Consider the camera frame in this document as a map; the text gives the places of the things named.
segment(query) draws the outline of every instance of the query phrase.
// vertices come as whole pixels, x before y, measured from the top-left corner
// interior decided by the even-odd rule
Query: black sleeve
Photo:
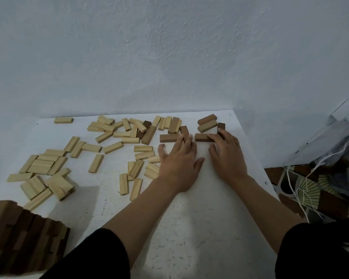
[[[128,255],[120,239],[108,229],[98,229],[56,263],[41,278],[130,278]]]
[[[275,277],[349,278],[349,219],[328,224],[303,223],[282,240]]]

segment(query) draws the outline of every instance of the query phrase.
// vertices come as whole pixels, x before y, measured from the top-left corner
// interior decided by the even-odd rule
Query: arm
[[[304,221],[261,188],[247,174],[247,166],[238,139],[223,129],[219,131],[225,140],[217,134],[209,134],[219,148],[217,152],[214,144],[209,147],[212,164],[219,177],[228,183],[242,199],[262,234],[274,252],[278,253],[282,239],[288,230]]]
[[[196,144],[192,143],[192,135],[185,143],[182,140],[183,135],[180,135],[168,155],[163,150],[164,144],[159,145],[161,166],[158,178],[102,227],[119,237],[131,268],[159,217],[174,197],[190,189],[198,178],[204,158],[196,160]]]

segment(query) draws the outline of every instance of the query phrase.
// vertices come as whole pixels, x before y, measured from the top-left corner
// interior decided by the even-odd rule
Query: right hand
[[[211,144],[209,154],[219,177],[232,186],[238,180],[249,177],[247,166],[238,139],[224,129],[218,130],[225,140],[218,134],[208,134],[219,148],[219,151],[216,151],[215,144]]]

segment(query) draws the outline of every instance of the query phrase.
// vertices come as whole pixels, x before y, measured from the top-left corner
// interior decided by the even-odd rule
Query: white tabletop
[[[156,115],[176,116],[194,135],[198,133],[198,119],[212,113],[239,139],[248,173],[277,198],[232,110],[107,117],[115,121],[125,117],[153,121]],[[39,119],[20,154],[13,157],[13,163],[8,165],[1,178],[0,200],[13,200],[21,206],[26,204],[28,200],[19,187],[20,182],[6,183],[7,176],[18,172],[32,154],[41,154],[46,149],[62,150],[72,136],[97,144],[95,138],[101,133],[87,131],[87,126],[96,119],[96,116],[75,117],[72,124],[54,124],[53,119]],[[208,132],[216,133],[217,129]],[[157,130],[150,143],[156,154],[159,135],[166,133],[167,130]],[[111,145],[119,140],[109,138],[101,145]],[[118,189],[119,174],[127,171],[127,162],[135,160],[133,146],[125,144],[107,154],[97,174],[88,173],[95,153],[83,151],[79,158],[69,158],[64,166],[72,170],[69,177],[78,184],[76,191],[64,201],[52,196],[33,211],[71,227],[66,253],[130,203],[129,195],[120,196]],[[167,151],[172,146],[173,143],[166,143]],[[208,147],[209,143],[198,142],[198,156],[206,158],[199,178],[188,192],[179,194],[168,207],[132,269],[132,278],[274,278],[275,253],[239,197],[214,172]],[[144,180],[141,191],[151,181],[143,173],[144,168],[139,175]],[[38,278],[40,275],[26,277]]]

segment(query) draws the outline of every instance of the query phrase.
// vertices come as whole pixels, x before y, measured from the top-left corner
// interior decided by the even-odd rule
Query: white wall
[[[0,147],[34,117],[232,108],[281,165],[347,97],[349,0],[0,0]]]

